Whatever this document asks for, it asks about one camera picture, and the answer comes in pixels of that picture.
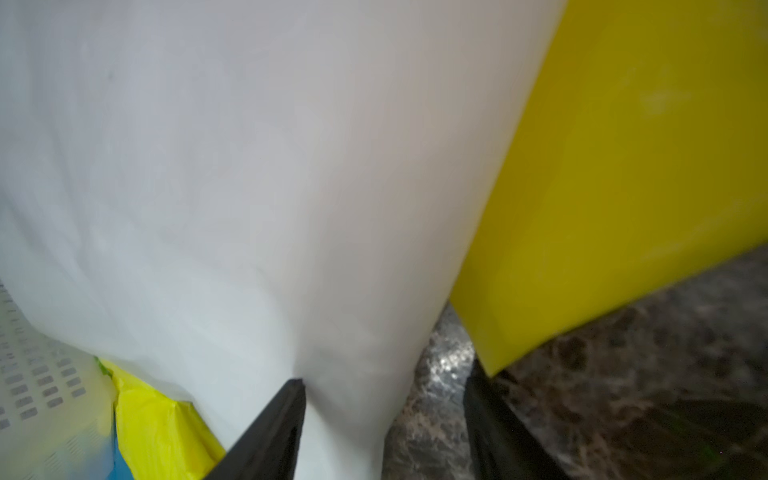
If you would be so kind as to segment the golden yellow folded raincoat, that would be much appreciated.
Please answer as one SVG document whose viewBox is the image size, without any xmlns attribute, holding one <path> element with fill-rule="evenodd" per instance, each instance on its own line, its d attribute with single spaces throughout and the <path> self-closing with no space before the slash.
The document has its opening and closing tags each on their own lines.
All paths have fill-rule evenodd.
<svg viewBox="0 0 768 480">
<path fill-rule="evenodd" d="M 451 302 L 492 376 L 766 239 L 766 3 L 572 1 Z"/>
</svg>

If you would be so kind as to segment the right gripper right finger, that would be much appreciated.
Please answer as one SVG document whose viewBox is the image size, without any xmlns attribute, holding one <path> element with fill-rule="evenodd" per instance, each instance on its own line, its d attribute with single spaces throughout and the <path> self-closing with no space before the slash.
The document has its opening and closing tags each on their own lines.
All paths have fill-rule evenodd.
<svg viewBox="0 0 768 480">
<path fill-rule="evenodd" d="M 557 480 L 568 476 L 494 391 L 475 359 L 463 395 L 472 471 L 478 480 Z"/>
</svg>

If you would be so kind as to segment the white perforated plastic basket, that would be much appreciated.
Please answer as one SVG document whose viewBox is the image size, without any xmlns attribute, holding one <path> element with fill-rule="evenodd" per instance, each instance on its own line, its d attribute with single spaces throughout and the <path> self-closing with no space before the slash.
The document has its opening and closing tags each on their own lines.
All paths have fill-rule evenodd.
<svg viewBox="0 0 768 480">
<path fill-rule="evenodd" d="M 2 478 L 108 478 L 115 396 L 93 356 L 38 332 L 1 292 Z"/>
</svg>

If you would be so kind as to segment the white raincoat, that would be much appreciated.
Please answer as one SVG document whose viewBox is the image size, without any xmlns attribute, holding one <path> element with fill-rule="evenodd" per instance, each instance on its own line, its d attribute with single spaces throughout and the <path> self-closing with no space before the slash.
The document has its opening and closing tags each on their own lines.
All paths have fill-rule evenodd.
<svg viewBox="0 0 768 480">
<path fill-rule="evenodd" d="M 1 278 L 231 447 L 377 479 L 561 1 L 5 1 Z"/>
</svg>

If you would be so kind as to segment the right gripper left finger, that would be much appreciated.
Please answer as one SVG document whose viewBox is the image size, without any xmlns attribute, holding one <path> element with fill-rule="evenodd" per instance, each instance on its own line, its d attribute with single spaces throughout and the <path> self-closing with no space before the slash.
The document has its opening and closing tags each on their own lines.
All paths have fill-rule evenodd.
<svg viewBox="0 0 768 480">
<path fill-rule="evenodd" d="M 290 379 L 205 480 L 292 480 L 306 412 L 306 389 Z"/>
</svg>

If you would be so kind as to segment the blue raincoat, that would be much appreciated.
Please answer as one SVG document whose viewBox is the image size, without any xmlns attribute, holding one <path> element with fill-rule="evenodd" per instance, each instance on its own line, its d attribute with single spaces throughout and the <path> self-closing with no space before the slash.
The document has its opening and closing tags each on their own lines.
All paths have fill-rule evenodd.
<svg viewBox="0 0 768 480">
<path fill-rule="evenodd" d="M 114 442 L 113 459 L 113 469 L 107 480 L 134 480 L 133 474 L 125 462 L 117 442 Z"/>
</svg>

